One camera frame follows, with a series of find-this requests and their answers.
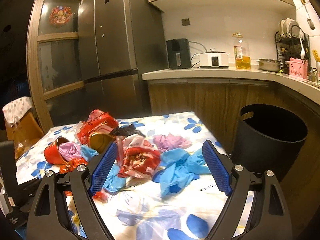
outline table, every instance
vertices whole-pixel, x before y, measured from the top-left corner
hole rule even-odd
[[[182,136],[192,142],[185,149],[193,154],[206,140],[218,151],[224,149],[193,112],[118,120],[119,126],[133,123],[153,143],[154,135]],[[23,183],[41,178],[47,170],[59,172],[44,158],[44,149],[59,136],[75,141],[76,124],[54,127],[17,161],[17,180]],[[106,201],[94,199],[96,207],[116,240],[201,239],[218,218],[227,197],[218,190],[211,175],[200,175],[178,194],[161,198],[160,184],[152,180],[128,179],[126,187],[109,194]],[[247,202],[235,236],[243,233],[252,206],[253,192]],[[71,196],[67,197],[69,213],[78,234],[85,236]]]

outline metal screw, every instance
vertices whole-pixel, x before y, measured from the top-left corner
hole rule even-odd
[[[84,171],[85,170],[85,165],[79,165],[77,167],[77,171]]]
[[[243,167],[242,167],[241,165],[239,165],[239,164],[237,164],[237,165],[235,166],[235,169],[236,169],[237,171],[243,171]]]
[[[52,176],[52,174],[53,174],[53,171],[47,171],[47,172],[45,173],[45,175],[46,175],[47,177]]]
[[[267,175],[268,175],[269,177],[272,177],[272,176],[274,175],[274,173],[273,173],[273,171],[267,171]]]

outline white tile wall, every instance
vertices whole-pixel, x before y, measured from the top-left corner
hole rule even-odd
[[[299,23],[302,30],[310,35],[310,49],[311,50],[316,49],[320,54],[320,19],[316,11],[314,10],[309,0],[306,0],[307,10],[309,12],[311,20],[313,21],[316,27],[315,30],[311,30],[307,22],[308,15],[306,13],[306,9],[304,8],[300,0],[293,0],[293,1],[297,8],[296,20]],[[313,68],[316,68],[316,61],[313,55],[311,55],[311,66]]]
[[[189,18],[190,25],[182,26],[181,19]],[[204,44],[209,50],[225,51],[234,63],[233,33],[241,32],[249,42],[252,64],[258,58],[276,58],[274,35],[282,15],[257,9],[245,10],[224,7],[193,7],[162,14],[166,40],[187,38]],[[196,44],[190,45],[191,55],[204,52]]]

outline pink utensil holder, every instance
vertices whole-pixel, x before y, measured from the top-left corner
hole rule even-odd
[[[290,58],[289,75],[292,77],[298,77],[302,79],[307,79],[308,77],[308,61],[302,63],[303,60],[299,58]]]

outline red cup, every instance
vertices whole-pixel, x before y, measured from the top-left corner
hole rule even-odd
[[[67,161],[59,153],[59,145],[66,143],[68,140],[64,137],[57,138],[46,149],[44,149],[44,157],[51,164],[66,164]]]

